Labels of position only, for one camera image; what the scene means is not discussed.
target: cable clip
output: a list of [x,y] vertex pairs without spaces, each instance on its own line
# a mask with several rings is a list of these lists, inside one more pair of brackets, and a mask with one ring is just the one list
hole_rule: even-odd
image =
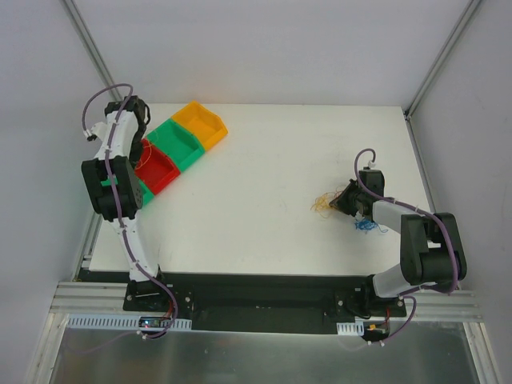
[[92,138],[94,135],[90,130],[83,130],[83,135],[89,140],[89,138]]
[[106,134],[112,129],[111,123],[97,122],[91,128],[91,133],[99,137],[102,142],[106,140]]

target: metal surface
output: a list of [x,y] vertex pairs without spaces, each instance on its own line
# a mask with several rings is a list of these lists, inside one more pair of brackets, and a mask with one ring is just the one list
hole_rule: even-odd
[[48,315],[36,355],[26,378],[27,383],[46,384],[50,381],[67,319],[67,314]]
[[[66,330],[85,350],[118,332]],[[461,324],[412,323],[385,347],[360,338],[174,332],[156,341],[128,335],[81,356],[61,348],[53,382],[436,383],[478,382]]]
[[430,67],[425,79],[423,80],[421,86],[418,89],[418,92],[413,97],[413,101],[411,102],[409,108],[406,110],[407,118],[410,118],[416,109],[418,108],[420,102],[422,102],[425,93],[430,88],[432,82],[436,79],[439,71],[441,70],[443,64],[446,62],[450,54],[452,53],[455,45],[458,40],[462,36],[462,33],[466,30],[468,25],[470,24],[473,17],[476,15],[477,10],[480,5],[483,3],[483,0],[470,0],[461,14],[461,17],[455,24],[455,27],[452,29],[450,36],[446,40],[444,46],[439,51],[438,56],[434,60],[434,63]]
[[498,384],[502,382],[487,339],[486,326],[484,324],[465,323],[464,330],[466,331],[467,341],[480,383]]
[[[80,40],[84,47],[86,48],[87,54],[89,55],[91,61],[96,68],[100,78],[102,79],[105,86],[112,86],[115,84],[112,75],[110,74],[108,68],[106,67],[105,61],[103,60],[101,54],[99,53],[98,48],[96,47],[96,43],[94,42],[87,25],[80,14],[74,0],[60,0],[60,3],[64,7],[64,10],[70,17],[71,23],[73,27],[77,31]],[[116,101],[122,100],[121,94],[118,89],[110,90],[110,95]]]
[[[55,292],[50,312],[125,314],[126,312],[122,310],[125,293],[126,284],[61,282]],[[418,292],[414,296],[418,301],[418,308],[414,316],[416,322],[482,321],[480,307],[471,291],[460,290],[453,292],[450,296],[424,291]]]

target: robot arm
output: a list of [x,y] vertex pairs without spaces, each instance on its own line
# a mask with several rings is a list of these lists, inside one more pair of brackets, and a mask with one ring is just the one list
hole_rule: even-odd
[[[150,252],[140,227],[138,210],[142,208],[142,190],[135,176],[134,168],[142,156],[141,139],[146,132],[146,112],[149,108],[143,100],[132,96],[126,103],[118,120],[118,127],[112,137],[110,147],[107,138],[112,134],[112,127],[121,102],[110,102],[105,108],[106,123],[100,122],[87,132],[88,139],[100,138],[102,146],[92,160],[82,163],[82,174],[94,211],[108,221],[115,229],[122,244],[126,259],[130,265],[130,281],[137,291],[144,294],[141,286],[153,289],[153,284],[144,284],[149,279],[137,267],[136,262],[153,278],[159,275],[158,262]],[[106,172],[106,154],[109,154],[110,168],[115,176],[119,203],[122,211],[124,228],[118,220],[118,210],[112,188]],[[122,232],[126,232],[127,242]],[[130,244],[133,260],[126,243]]]
[[[380,170],[365,167],[359,172],[361,182],[371,192],[384,196],[384,176]],[[432,218],[392,202],[371,196],[350,180],[348,187],[330,206],[344,214],[361,216],[389,227],[401,235],[400,263],[385,272],[370,276],[372,296],[396,298],[418,286],[450,286],[453,268],[446,241]],[[452,214],[435,214],[450,236],[458,268],[458,280],[466,276],[466,258],[462,250],[457,223]]]

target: yellow string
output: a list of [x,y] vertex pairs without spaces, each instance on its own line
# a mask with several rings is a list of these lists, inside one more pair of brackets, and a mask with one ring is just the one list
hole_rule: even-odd
[[144,150],[142,150],[142,153],[144,154],[144,151],[146,150],[146,148],[150,148],[150,153],[147,155],[146,157],[146,160],[144,162],[138,162],[137,166],[135,167],[135,170],[138,170],[139,168],[142,168],[151,158],[151,154],[153,153],[153,143],[150,142],[149,140],[147,141],[149,143],[148,146],[144,146]]
[[135,167],[135,170],[138,170],[139,168],[143,167],[143,166],[144,166],[144,165],[145,165],[145,164],[150,160],[150,158],[151,158],[151,154],[153,153],[153,146],[156,146],[156,145],[155,145],[155,143],[156,143],[156,142],[158,141],[158,139],[160,138],[160,136],[158,135],[158,131],[157,131],[157,130],[155,130],[154,132],[155,132],[155,134],[156,134],[156,140],[154,140],[153,142],[151,142],[151,141],[146,137],[146,140],[147,140],[147,142],[149,143],[149,145],[148,145],[148,146],[144,146],[144,149],[145,149],[145,148],[148,148],[148,147],[150,148],[150,154],[148,154],[148,156],[147,156],[147,158],[146,158],[146,160],[145,160],[144,162],[139,162],[139,163],[137,164],[137,166]]
[[335,210],[333,207],[329,206],[329,203],[339,196],[341,192],[342,190],[337,188],[336,192],[327,192],[319,198],[316,198],[314,204],[311,206],[311,210],[314,210],[323,218],[328,218],[333,213],[333,210]]

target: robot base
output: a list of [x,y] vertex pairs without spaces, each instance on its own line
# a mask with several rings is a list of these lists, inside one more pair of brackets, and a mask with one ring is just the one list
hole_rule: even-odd
[[386,316],[389,310],[393,317],[405,317],[406,308],[403,300],[378,297],[372,281],[373,275],[367,277],[360,287],[336,292],[338,315],[349,314],[364,319],[371,316]]
[[[157,280],[165,284],[162,272],[158,272]],[[169,295],[152,281],[130,281],[126,287],[123,310],[129,312],[167,312]]]

